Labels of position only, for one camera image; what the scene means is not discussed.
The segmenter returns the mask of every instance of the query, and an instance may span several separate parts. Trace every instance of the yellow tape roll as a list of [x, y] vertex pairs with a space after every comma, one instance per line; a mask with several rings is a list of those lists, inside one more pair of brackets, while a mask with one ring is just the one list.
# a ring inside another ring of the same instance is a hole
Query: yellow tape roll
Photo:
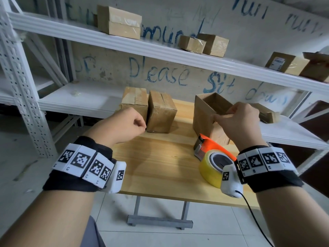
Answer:
[[214, 187], [220, 188], [222, 183], [222, 173], [216, 170], [210, 163], [209, 157], [214, 152], [221, 152], [219, 150], [210, 150], [206, 152], [203, 160], [200, 162], [199, 170], [202, 177]]

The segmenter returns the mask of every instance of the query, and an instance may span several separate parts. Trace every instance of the metal table frame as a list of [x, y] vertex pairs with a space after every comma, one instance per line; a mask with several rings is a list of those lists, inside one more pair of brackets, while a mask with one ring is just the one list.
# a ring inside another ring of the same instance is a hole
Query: metal table frame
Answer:
[[180, 228], [181, 230], [184, 230], [185, 228], [193, 227], [193, 221], [186, 220], [190, 202], [184, 201], [181, 219], [172, 219], [172, 218], [138, 216], [140, 201], [141, 201], [141, 197], [137, 196], [134, 215], [128, 215], [127, 224], [131, 226], [136, 226], [138, 224], [141, 224], [141, 225], [176, 227], [176, 228]]

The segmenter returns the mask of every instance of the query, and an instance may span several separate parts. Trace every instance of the hand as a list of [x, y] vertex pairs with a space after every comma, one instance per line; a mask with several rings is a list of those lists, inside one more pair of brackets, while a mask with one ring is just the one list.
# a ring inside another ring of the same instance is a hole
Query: hand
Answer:
[[213, 114], [212, 118], [223, 128], [239, 151], [254, 145], [267, 145], [261, 137], [258, 109], [237, 102], [226, 113], [233, 116]]
[[84, 136], [96, 143], [111, 148], [116, 143], [123, 143], [145, 132], [145, 121], [134, 108], [129, 107], [94, 124]]

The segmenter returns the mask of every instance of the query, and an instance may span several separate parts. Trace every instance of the gray pants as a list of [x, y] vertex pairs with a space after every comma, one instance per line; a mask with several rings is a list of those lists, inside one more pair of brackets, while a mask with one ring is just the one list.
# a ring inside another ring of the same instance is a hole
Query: gray pants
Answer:
[[89, 216], [80, 247], [105, 247], [102, 237], [98, 232], [96, 222], [92, 216]]

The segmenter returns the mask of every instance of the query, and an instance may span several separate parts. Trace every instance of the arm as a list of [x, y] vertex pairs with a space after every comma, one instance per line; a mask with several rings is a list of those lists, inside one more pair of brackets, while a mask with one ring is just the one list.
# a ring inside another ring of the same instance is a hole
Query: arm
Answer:
[[[257, 109], [238, 102], [227, 112], [234, 115], [214, 115], [214, 120], [239, 151], [267, 145], [261, 138]], [[275, 246], [329, 246], [329, 216], [303, 188], [272, 188], [256, 196]]]
[[[84, 135], [111, 148], [116, 143], [133, 139], [145, 129], [143, 117], [133, 108], [128, 108], [99, 121]], [[79, 247], [93, 199], [94, 192], [42, 191], [0, 239], [0, 246]]]

